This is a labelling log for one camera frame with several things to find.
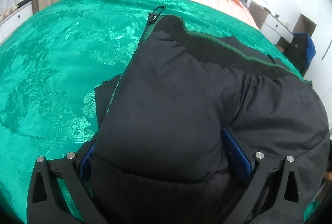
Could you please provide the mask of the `green satin bedspread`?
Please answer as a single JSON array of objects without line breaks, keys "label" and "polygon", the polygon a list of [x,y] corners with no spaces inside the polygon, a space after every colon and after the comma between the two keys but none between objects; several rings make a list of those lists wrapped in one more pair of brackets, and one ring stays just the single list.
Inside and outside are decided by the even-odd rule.
[{"label": "green satin bedspread", "polygon": [[28,223],[38,157],[61,159],[96,142],[95,90],[124,73],[156,8],[192,32],[236,38],[280,60],[305,81],[263,34],[189,0],[61,0],[24,22],[1,45],[1,194]]}]

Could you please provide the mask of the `striped cloth on windowsill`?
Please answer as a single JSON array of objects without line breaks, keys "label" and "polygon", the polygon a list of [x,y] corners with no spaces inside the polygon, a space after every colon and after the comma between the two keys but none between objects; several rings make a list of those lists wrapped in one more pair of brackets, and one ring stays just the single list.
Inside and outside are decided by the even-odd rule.
[{"label": "striped cloth on windowsill", "polygon": [[4,19],[9,17],[11,14],[13,14],[18,9],[18,5],[15,5],[11,7],[10,9],[7,9],[3,13],[0,14],[0,22],[2,22]]}]

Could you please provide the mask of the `white wardrobe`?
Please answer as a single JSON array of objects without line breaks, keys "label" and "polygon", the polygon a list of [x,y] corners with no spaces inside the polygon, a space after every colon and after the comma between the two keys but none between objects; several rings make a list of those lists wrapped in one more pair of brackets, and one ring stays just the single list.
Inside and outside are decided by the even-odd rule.
[{"label": "white wardrobe", "polygon": [[316,55],[304,77],[312,81],[331,125],[331,0],[304,0],[301,13],[316,24],[311,36]]}]

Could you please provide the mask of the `black puffer jacket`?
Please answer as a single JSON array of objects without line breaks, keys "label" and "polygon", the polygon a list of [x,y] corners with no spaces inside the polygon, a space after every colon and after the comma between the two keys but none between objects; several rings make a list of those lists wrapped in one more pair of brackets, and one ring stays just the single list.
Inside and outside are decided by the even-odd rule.
[{"label": "black puffer jacket", "polygon": [[[228,164],[223,128],[291,155],[305,209],[320,187],[329,124],[312,86],[236,38],[187,30],[162,7],[124,73],[95,96],[91,188],[108,223],[224,223],[247,185]],[[281,172],[269,177],[245,223],[273,206],[280,181]]]}]

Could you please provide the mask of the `white windowsill cabinet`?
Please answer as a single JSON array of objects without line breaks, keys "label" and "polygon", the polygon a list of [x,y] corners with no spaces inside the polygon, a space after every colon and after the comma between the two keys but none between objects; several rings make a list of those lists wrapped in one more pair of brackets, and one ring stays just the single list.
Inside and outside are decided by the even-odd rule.
[{"label": "white windowsill cabinet", "polygon": [[5,18],[1,22],[1,43],[7,40],[7,38],[32,15],[32,3],[29,2]]}]

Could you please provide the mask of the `black coat on chair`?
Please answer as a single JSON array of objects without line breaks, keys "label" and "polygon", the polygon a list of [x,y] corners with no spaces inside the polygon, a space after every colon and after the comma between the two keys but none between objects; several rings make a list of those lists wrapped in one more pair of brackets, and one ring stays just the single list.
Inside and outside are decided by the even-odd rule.
[{"label": "black coat on chair", "polygon": [[309,68],[309,60],[307,55],[308,35],[294,34],[292,42],[284,51],[286,58],[304,76]]}]

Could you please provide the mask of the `blue garment on chair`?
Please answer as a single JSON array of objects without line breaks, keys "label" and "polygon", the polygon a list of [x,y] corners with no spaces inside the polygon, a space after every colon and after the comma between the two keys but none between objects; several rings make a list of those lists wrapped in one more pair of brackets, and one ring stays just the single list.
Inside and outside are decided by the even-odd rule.
[{"label": "blue garment on chair", "polygon": [[312,38],[306,33],[294,33],[297,38],[302,38],[307,44],[306,46],[306,67],[309,68],[313,58],[316,55],[316,49]]}]

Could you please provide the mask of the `white bedside cabinet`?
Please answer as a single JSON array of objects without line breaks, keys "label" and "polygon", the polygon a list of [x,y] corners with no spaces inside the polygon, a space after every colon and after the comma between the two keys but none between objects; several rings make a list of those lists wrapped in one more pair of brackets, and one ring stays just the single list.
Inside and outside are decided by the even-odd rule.
[{"label": "white bedside cabinet", "polygon": [[261,33],[274,45],[291,43],[293,34],[267,9],[251,1],[248,10]]}]

